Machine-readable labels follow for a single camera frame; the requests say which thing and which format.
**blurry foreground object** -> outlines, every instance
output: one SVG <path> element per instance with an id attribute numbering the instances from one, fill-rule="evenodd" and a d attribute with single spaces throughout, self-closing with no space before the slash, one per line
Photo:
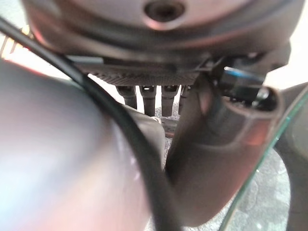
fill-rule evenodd
<path id="1" fill-rule="evenodd" d="M 142 176 L 116 123 L 71 81 L 0 61 L 0 82 L 0 230 L 142 231 Z M 162 153 L 160 124 L 128 110 Z"/>

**gray metal surface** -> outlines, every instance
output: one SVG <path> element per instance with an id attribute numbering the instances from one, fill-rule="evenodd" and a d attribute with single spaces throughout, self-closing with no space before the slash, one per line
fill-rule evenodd
<path id="1" fill-rule="evenodd" d="M 68 80 L 0 61 L 0 82 L 0 230 L 142 231 L 142 175 L 109 115 Z M 162 153 L 161 125 L 130 113 Z"/>
<path id="2" fill-rule="evenodd" d="M 176 27 L 198 26 L 227 15 L 251 0 L 180 0 L 184 7 L 184 15 L 167 23 L 159 23 L 148 18 L 144 13 L 144 7 L 148 0 L 71 0 L 96 16 L 125 24 L 157 30 L 174 29 Z"/>

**screw hole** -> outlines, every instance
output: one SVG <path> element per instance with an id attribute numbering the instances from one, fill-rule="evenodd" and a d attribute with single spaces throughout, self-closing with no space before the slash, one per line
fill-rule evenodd
<path id="1" fill-rule="evenodd" d="M 148 3 L 144 11 L 149 18 L 166 23 L 179 18 L 184 13 L 184 6 L 179 2 L 161 0 Z"/>

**wire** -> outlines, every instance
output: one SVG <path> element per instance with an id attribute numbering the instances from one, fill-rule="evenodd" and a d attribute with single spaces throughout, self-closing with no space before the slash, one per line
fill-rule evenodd
<path id="1" fill-rule="evenodd" d="M 68 59 L 44 48 L 2 17 L 0 17 L 0 31 L 67 74 L 115 120 L 130 143 L 138 161 L 156 230 L 179 231 L 180 223 L 176 216 L 171 190 L 161 169 L 159 154 L 152 148 L 124 107 L 101 86 L 73 66 Z"/>

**black plastic component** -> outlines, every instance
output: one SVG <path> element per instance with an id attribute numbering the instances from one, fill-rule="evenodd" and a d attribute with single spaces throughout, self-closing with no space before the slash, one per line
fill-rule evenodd
<path id="1" fill-rule="evenodd" d="M 185 101 L 188 97 L 188 93 L 191 89 L 190 85 L 186 85 L 186 86 L 181 86 L 181 95 L 180 95 L 180 101 L 179 101 L 179 115 L 181 115 L 182 112 L 182 108 L 185 104 Z"/>
<path id="2" fill-rule="evenodd" d="M 118 86 L 117 92 L 124 98 L 125 104 L 137 109 L 136 87 Z"/>
<path id="3" fill-rule="evenodd" d="M 210 220 L 254 169 L 283 113 L 282 97 L 271 92 L 255 109 L 226 101 L 204 78 L 197 80 L 166 163 L 185 226 Z"/>
<path id="4" fill-rule="evenodd" d="M 162 116 L 172 116 L 174 97 L 177 95 L 179 86 L 162 86 Z"/>
<path id="5" fill-rule="evenodd" d="M 143 97 L 144 113 L 148 116 L 155 115 L 156 86 L 139 86 Z"/>

